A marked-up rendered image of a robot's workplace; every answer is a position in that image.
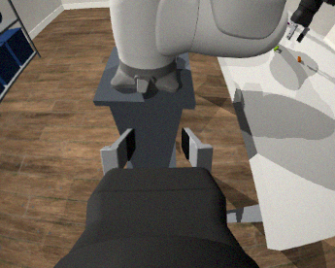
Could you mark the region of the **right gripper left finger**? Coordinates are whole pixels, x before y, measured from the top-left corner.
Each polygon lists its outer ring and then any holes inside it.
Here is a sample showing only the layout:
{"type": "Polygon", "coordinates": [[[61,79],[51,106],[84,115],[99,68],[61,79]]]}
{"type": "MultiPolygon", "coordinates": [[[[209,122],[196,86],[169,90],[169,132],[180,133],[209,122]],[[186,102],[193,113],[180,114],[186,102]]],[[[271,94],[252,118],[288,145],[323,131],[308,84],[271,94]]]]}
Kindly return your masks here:
{"type": "Polygon", "coordinates": [[[100,150],[104,175],[111,169],[124,168],[135,149],[135,129],[127,129],[111,146],[104,146],[100,150]]]}

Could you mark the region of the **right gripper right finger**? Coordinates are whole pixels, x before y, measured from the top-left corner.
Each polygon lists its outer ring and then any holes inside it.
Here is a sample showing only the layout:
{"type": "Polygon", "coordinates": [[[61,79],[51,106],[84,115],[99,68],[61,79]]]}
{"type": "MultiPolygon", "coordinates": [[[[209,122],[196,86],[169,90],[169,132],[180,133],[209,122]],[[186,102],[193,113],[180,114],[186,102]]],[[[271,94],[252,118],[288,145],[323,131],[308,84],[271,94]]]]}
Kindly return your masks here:
{"type": "Polygon", "coordinates": [[[182,149],[192,167],[204,167],[211,173],[213,147],[203,145],[189,128],[182,128],[182,149]]]}

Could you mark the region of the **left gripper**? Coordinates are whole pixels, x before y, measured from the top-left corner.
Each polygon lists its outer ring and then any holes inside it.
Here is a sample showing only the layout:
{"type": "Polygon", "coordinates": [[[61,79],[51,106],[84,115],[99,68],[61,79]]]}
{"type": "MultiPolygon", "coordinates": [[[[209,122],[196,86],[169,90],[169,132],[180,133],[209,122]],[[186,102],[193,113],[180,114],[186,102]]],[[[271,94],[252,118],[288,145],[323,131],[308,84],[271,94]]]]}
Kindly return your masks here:
{"type": "Polygon", "coordinates": [[[298,9],[293,13],[290,18],[290,22],[292,25],[291,29],[289,30],[286,38],[290,40],[294,31],[298,27],[298,24],[303,25],[304,30],[297,38],[297,42],[301,43],[305,35],[310,28],[308,27],[313,20],[313,16],[318,11],[322,3],[325,2],[331,6],[335,6],[335,0],[301,0],[298,6],[298,9]]]}

